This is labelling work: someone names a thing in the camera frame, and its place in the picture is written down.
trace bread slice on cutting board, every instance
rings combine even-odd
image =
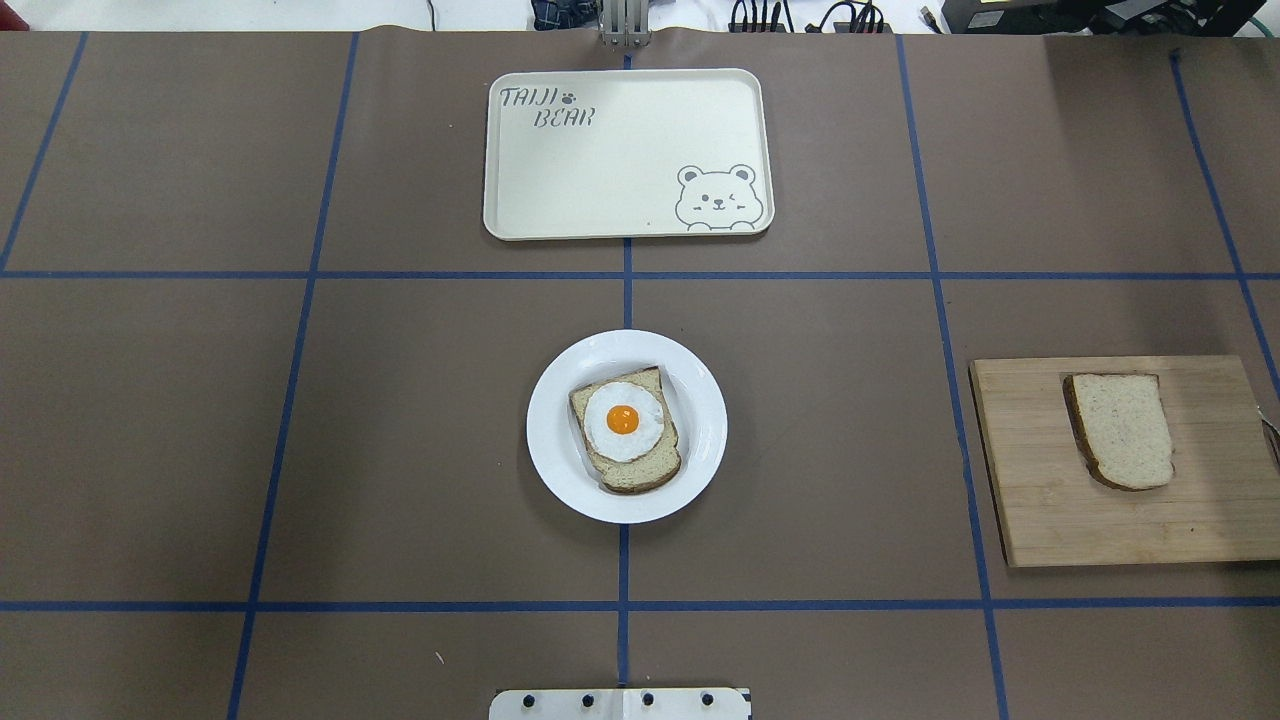
[[[662,405],[663,428],[658,443],[649,452],[630,462],[618,462],[596,452],[584,425],[586,404],[591,398],[591,395],[603,386],[613,382],[640,386],[657,397]],[[582,433],[588,457],[590,457],[591,465],[599,470],[600,482],[604,483],[604,487],[613,492],[627,495],[645,492],[664,484],[680,471],[681,459],[680,451],[676,448],[680,433],[676,430],[676,424],[671,420],[671,409],[667,407],[667,398],[662,392],[662,372],[658,368],[645,368],[635,373],[627,373],[577,388],[570,393],[570,405],[573,407],[573,416],[577,418],[577,428]]]
[[[1149,374],[1074,374],[1064,380],[1076,442],[1098,480],[1142,491],[1174,479],[1174,442]]]

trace bear ear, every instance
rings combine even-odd
[[[749,165],[733,165],[728,169],[730,174],[737,176],[749,183],[755,182],[755,170]]]
[[[680,184],[689,184],[692,179],[703,177],[703,170],[698,165],[685,165],[676,177],[680,178]]]

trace egg yolk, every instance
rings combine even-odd
[[[630,405],[614,405],[609,407],[605,423],[608,423],[611,430],[625,436],[636,432],[636,428],[640,427],[640,414]]]

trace fried egg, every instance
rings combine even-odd
[[[582,427],[591,446],[616,462],[640,457],[662,437],[662,402],[634,383],[600,386],[586,401],[584,415]]]

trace cartoon bear face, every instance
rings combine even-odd
[[[704,173],[686,165],[678,178],[684,188],[676,218],[691,231],[754,229],[764,214],[764,204],[751,186],[755,170],[746,165],[733,165],[727,173]]]

